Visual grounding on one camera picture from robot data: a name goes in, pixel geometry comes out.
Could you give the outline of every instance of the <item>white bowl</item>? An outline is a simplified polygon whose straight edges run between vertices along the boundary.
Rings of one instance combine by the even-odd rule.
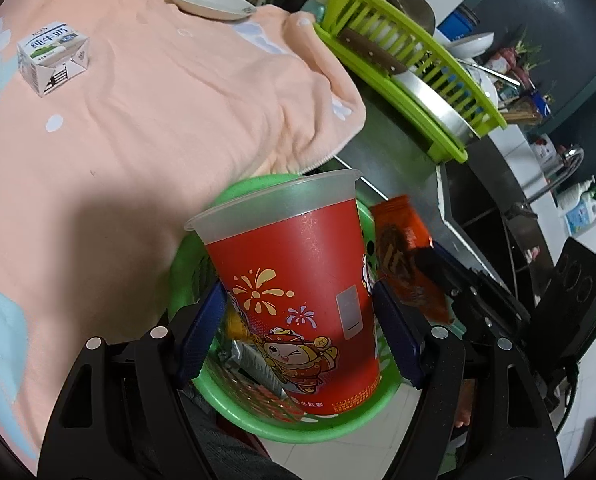
[[[474,34],[460,40],[452,41],[445,48],[449,53],[459,59],[469,59],[485,53],[494,42],[493,32]]]
[[[173,0],[180,10],[210,20],[241,20],[256,12],[245,0]]]

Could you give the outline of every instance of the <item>detergent bottle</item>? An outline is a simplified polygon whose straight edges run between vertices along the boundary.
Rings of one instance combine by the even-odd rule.
[[[592,176],[591,179],[574,184],[562,193],[558,193],[558,195],[556,195],[556,202],[558,203],[558,208],[560,209],[562,216],[566,215],[578,205],[581,195],[585,191],[589,190],[595,181],[596,178]]]
[[[567,213],[567,223],[572,234],[579,233],[585,226],[596,220],[596,200],[591,193],[585,192],[578,205]]]

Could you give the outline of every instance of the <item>blue container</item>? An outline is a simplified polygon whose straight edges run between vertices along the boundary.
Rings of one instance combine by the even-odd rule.
[[[438,25],[438,30],[449,41],[455,41],[471,34],[476,25],[478,25],[478,18],[469,9],[459,6]]]
[[[534,90],[530,95],[532,102],[536,106],[538,113],[542,115],[542,117],[549,117],[552,114],[552,110],[549,108],[547,101],[544,100],[540,92]]]

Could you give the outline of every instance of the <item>screw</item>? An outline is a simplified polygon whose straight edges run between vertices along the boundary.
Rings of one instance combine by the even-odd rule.
[[[444,326],[435,326],[431,329],[431,335],[436,339],[447,339],[449,332]]]
[[[149,332],[149,335],[152,336],[154,339],[162,339],[167,335],[169,330],[167,330],[166,326],[155,326],[152,328],[152,331]]]
[[[100,345],[102,345],[102,339],[99,337],[92,337],[89,341],[87,341],[86,347],[89,350],[95,350]]]
[[[511,350],[514,346],[512,345],[511,341],[506,337],[499,338],[496,344],[498,345],[498,348],[500,348],[501,350]]]

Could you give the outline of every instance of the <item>red paper cup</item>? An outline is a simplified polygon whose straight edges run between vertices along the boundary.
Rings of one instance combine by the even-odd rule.
[[[265,361],[315,415],[356,407],[379,381],[358,176],[303,177],[189,222]]]

